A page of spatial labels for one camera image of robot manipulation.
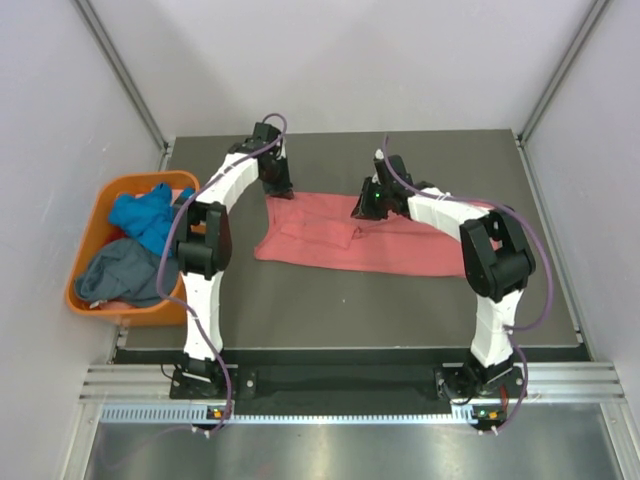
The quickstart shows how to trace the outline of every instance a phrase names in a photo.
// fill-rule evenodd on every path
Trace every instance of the wire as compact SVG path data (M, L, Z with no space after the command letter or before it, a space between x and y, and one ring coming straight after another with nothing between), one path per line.
M509 395L507 393L507 387L500 386L500 400L502 404L502 410L506 413L509 408Z
M162 374L167 377L169 380L173 381L173 377L170 377L169 375L167 375L167 373L164 371L164 365L160 364L160 371L162 372Z
M407 183L400 175L398 175L398 173L391 166L391 162L389 161L389 156L387 155L388 143L389 143L389 136L385 135L384 141L382 142L382 153L384 155L384 162L387 166L387 169L389 170L393 178L400 185L402 185L404 188L406 188L410 192L413 192L417 195L431 198L434 200L445 200L449 202L462 202L462 203L483 203L485 205L490 205L493 208L497 208L498 210L505 212L507 215L517 220L518 223L520 223L520 225L522 225L522 228L529 234L531 241L533 242L536 249L538 250L538 253L540 254L540 259L542 260L542 265L544 266L545 277L547 279L547 297L544 303L544 307L542 309L542 313L540 314L540 316L536 321L530 323L529 325L525 325L524 327L511 326L509 327L509 329L514 332L525 332L528 330L533 330L535 328L538 328L540 325L542 325L542 323L547 319L547 317L551 313L551 306L553 304L553 296L554 296L553 275L551 273L551 262L549 261L549 257L546 253L544 245L542 244L542 241L536 234L531 224L527 221L527 219L524 218L515 210L507 207L502 203L495 202L493 200L486 200L484 198L475 198L475 197L457 197L452 195L438 196L438 195L432 195L430 193L423 192L422 190L415 188L413 185Z
M449 386L446 383L442 384L442 394L445 396L445 398L449 401L449 403L451 405L455 405L457 407L463 407L464 405L468 405L469 402L471 402L471 400L474 399L474 397L478 394L478 388L477 386L473 387L471 389L471 393L469 394L469 396L462 400L461 402L455 402L451 397L451 394L449 393Z

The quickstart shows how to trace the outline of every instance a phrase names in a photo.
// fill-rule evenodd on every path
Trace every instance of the gray cloth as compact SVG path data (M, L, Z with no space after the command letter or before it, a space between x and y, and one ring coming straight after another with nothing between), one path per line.
M121 300L136 307L150 307L161 301L156 291L160 257L131 238L111 242L91 259L86 272L76 277L78 298L89 302ZM171 293L178 280L178 261L168 258L163 291Z

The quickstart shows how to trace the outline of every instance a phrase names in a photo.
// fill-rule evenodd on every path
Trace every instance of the blue cloth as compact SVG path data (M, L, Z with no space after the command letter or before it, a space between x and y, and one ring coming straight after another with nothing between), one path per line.
M189 197L193 193L193 188L185 188L180 196ZM156 255L162 255L172 222L171 187L166 183L156 185L140 198L127 193L120 195L109 213L111 225L120 227L128 237Z

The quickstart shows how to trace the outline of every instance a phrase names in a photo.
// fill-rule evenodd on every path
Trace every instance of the gray wall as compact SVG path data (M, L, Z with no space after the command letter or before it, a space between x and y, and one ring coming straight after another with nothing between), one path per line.
M597 351L640 421L640 3L612 2L530 152Z
M70 1L0 6L0 476L51 479L113 329L63 289L99 187L159 153Z
M518 130L591 0L93 0L167 136Z

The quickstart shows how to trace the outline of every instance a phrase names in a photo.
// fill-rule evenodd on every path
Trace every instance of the metal frame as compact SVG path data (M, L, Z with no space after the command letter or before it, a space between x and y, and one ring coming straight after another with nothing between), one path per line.
M173 367L165 367L167 375ZM92 365L80 393L82 404L206 404L223 401L172 400L171 380L158 365ZM524 403L625 403L624 391L609 362L530 363L528 397ZM487 404L490 401L476 401ZM289 415L279 416L286 423Z
M140 115L140 119L144 123L145 127L149 131L149 135L153 138L153 141L158 145L161 150L166 150L168 147L168 143L162 135L162 131L158 124L156 123L149 107L145 103L138 87L136 87L129 70L125 66L124 62L120 58L120 54L116 50L116 47L113 45L109 34L106 29L102 25L100 21L100 17L96 13L93 5L89 0L71 0L72 3L76 6L80 16L85 21L91 35L95 39L98 47L104 54L105 60L113 70L116 78L120 82L122 89L129 97L133 108Z
M166 372L171 375L172 368ZM637 433L629 428L624 392L611 363L532 363L529 365L529 404L600 404L612 444L625 472L640 472ZM190 423L203 408L222 410L223 400L171 400L171 380L157 365L93 365L84 382L76 415L74 442L60 478L82 479L97 434L104 423ZM452 407L451 414L415 415L233 415L231 424L422 424L468 423L470 406Z
M163 172L169 167L169 161L171 155L173 155L173 147L175 146L175 140L170 141L160 155L160 162L158 163L158 171Z
M526 145L531 138L531 135L538 126L538 123L540 123L540 119L549 108L549 104L555 98L556 93L558 93L558 89L567 77L571 67L580 55L580 52L584 49L587 40L593 33L596 25L604 15L611 1L612 0L594 0L591 3L589 10L578 27L578 31L571 40L571 43L562 55L558 66L551 75L549 82L542 91L542 95L536 102L533 111L525 122L522 132L518 135L522 145Z

